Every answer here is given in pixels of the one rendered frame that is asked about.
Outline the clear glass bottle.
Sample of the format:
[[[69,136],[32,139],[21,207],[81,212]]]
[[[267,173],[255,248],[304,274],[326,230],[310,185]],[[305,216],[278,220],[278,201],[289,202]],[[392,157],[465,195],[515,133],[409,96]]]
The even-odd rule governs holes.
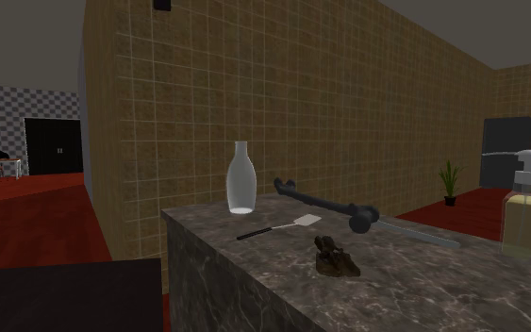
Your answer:
[[[255,209],[257,176],[248,156],[247,141],[235,142],[235,154],[226,176],[226,194],[231,213],[248,214]]]

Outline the dark sword with grey blade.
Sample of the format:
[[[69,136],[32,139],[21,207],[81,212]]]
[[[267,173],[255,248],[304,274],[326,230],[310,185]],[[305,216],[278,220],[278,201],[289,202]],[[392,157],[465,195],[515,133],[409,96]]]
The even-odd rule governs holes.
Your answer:
[[[454,249],[461,247],[461,244],[457,241],[446,240],[423,232],[382,222],[380,221],[379,211],[373,206],[361,206],[353,203],[341,204],[301,193],[296,189],[296,184],[293,180],[288,180],[284,183],[281,178],[277,177],[274,180],[274,187],[280,195],[288,196],[306,205],[324,208],[349,216],[349,226],[353,232],[358,234],[365,234],[373,225],[376,225],[379,228],[395,231],[413,239],[430,242],[443,247]]]

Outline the dark brown figurine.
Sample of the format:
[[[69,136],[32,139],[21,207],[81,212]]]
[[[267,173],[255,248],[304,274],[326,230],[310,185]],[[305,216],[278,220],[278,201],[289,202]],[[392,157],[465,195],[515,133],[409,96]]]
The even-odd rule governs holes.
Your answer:
[[[318,248],[315,268],[319,274],[330,277],[359,277],[361,271],[351,256],[336,245],[330,236],[317,236]]]

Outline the green potted plant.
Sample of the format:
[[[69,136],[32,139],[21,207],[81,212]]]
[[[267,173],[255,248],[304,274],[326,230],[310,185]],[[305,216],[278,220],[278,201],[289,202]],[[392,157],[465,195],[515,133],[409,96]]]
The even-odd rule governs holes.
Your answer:
[[[456,186],[459,173],[463,170],[461,166],[453,166],[450,160],[445,162],[445,167],[439,170],[440,179],[443,182],[445,195],[444,204],[453,207],[456,204]]]

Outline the black double door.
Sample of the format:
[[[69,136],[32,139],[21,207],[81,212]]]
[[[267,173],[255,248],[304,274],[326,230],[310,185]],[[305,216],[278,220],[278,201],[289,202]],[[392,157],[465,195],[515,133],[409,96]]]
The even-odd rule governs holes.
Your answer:
[[[79,120],[25,118],[30,175],[83,172]]]

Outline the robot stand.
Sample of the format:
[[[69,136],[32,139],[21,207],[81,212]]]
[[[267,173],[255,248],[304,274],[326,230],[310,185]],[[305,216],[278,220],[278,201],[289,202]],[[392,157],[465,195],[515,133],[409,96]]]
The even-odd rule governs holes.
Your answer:
[[[0,332],[163,332],[160,260],[0,269]]]

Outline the soap dispenser with yellow liquid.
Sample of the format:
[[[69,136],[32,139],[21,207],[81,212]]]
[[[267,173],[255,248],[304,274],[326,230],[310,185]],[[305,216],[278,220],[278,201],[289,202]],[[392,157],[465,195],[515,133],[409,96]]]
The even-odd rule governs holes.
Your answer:
[[[514,174],[512,191],[503,200],[501,252],[509,257],[531,257],[531,149],[515,154],[523,168]]]

